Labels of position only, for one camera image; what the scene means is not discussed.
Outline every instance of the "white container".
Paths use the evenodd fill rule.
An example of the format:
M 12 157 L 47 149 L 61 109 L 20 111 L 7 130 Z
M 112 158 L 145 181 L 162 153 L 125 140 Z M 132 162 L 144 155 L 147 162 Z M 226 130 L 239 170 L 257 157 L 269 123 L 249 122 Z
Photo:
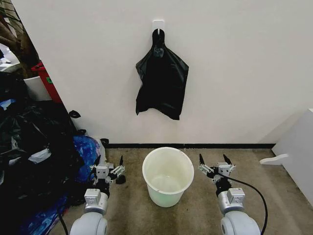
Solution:
M 142 164 L 150 198 L 160 207 L 175 205 L 194 178 L 194 167 L 186 154 L 163 147 L 150 152 Z

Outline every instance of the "trash bag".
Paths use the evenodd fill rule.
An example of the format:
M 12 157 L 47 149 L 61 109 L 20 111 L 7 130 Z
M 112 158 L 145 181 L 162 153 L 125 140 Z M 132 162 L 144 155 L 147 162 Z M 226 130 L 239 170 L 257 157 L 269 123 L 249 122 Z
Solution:
M 79 169 L 75 181 L 89 183 L 90 179 L 93 178 L 90 166 L 94 165 L 94 162 L 100 156 L 100 145 L 95 139 L 84 135 L 74 136 L 74 145 L 84 161 L 84 165 Z
M 1 221 L 10 229 L 6 234 L 17 234 L 25 219 L 48 210 L 71 191 L 84 164 L 74 147 L 76 132 L 64 106 L 52 101 L 15 102 L 0 114 L 0 170 L 4 172 L 0 191 L 10 192 L 10 203 L 3 205 L 1 214 L 16 225 L 10 228 Z M 31 156 L 41 159 L 30 161 Z M 0 194 L 0 200 L 8 200 L 8 194 Z
M 25 220 L 19 230 L 23 235 L 46 235 L 58 221 L 57 210 L 60 214 L 66 210 L 67 195 L 60 197 L 49 209 L 34 214 Z
M 136 64 L 142 81 L 136 99 L 136 113 L 155 108 L 171 119 L 179 120 L 185 96 L 189 67 L 165 46 L 164 31 L 152 34 L 152 47 Z
M 21 101 L 29 98 L 23 76 L 0 72 L 0 102 L 8 99 Z

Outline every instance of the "black cable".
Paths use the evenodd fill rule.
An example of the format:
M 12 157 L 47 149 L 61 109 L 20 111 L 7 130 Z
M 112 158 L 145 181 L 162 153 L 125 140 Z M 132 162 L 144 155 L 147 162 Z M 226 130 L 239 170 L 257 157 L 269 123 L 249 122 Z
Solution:
M 240 181 L 240 180 L 236 180 L 236 179 L 230 178 L 230 177 L 228 177 L 228 176 L 224 176 L 224 175 L 222 175 L 222 174 L 220 174 L 220 173 L 218 173 L 218 174 L 219 174 L 220 176 L 223 176 L 223 177 L 229 179 L 229 180 L 233 180 L 233 181 L 236 181 L 236 182 L 241 183 L 241 184 L 243 184 L 243 185 L 247 185 L 247 186 L 249 186 L 250 188 L 253 188 L 253 189 L 254 189 L 255 191 L 257 191 L 258 194 L 261 196 L 262 201 L 263 201 L 263 204 L 264 204 L 264 209 L 265 209 L 264 225 L 263 225 L 263 229 L 262 229 L 262 231 L 261 231 L 261 235 L 263 235 L 264 232 L 265 232 L 266 226 L 267 226 L 267 224 L 268 224 L 268 207 L 267 207 L 267 205 L 266 205 L 266 201 L 265 201 L 264 196 L 262 195 L 262 193 L 261 193 L 255 186 L 252 186 L 252 185 L 250 185 L 250 184 L 248 184 L 248 183 L 245 183 L 245 182 L 242 182 L 242 181 Z
M 65 224 L 65 222 L 64 222 L 64 220 L 63 220 L 63 218 L 61 216 L 59 208 L 57 208 L 57 213 L 58 213 L 58 217 L 59 217 L 59 219 L 61 221 L 61 224 L 62 224 L 62 226 L 64 228 L 65 234 L 68 235 L 67 226 L 66 226 L 66 224 Z

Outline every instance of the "wall hook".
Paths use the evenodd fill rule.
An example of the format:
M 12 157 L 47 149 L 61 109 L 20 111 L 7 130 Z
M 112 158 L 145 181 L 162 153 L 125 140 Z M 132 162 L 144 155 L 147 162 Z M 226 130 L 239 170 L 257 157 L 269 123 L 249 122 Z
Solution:
M 165 21 L 164 20 L 154 20 L 152 21 L 152 32 L 158 29 L 157 33 L 160 34 L 160 29 L 165 32 Z

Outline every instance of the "gray floor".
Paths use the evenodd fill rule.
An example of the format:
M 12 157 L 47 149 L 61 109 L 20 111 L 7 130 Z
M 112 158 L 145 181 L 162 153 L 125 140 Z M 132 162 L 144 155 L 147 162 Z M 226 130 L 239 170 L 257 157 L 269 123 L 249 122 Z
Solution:
M 225 153 L 237 165 L 231 177 L 256 186 L 268 204 L 268 235 L 312 235 L 313 209 L 297 185 L 282 166 L 260 165 L 259 160 L 272 157 L 269 149 L 182 149 L 195 168 L 194 181 L 178 204 L 161 208 L 149 198 L 142 177 L 142 162 L 151 149 L 108 149 L 110 162 L 118 163 L 124 156 L 127 182 L 112 185 L 106 219 L 110 235 L 219 235 L 222 217 L 215 195 L 216 188 L 198 168 L 199 153 L 205 163 L 223 161 Z M 245 212 L 256 220 L 259 227 L 264 221 L 264 206 L 252 189 L 246 193 Z M 83 205 L 71 207 L 64 215 L 70 230 L 72 223 L 83 213 Z M 51 235 L 65 234 L 59 222 Z

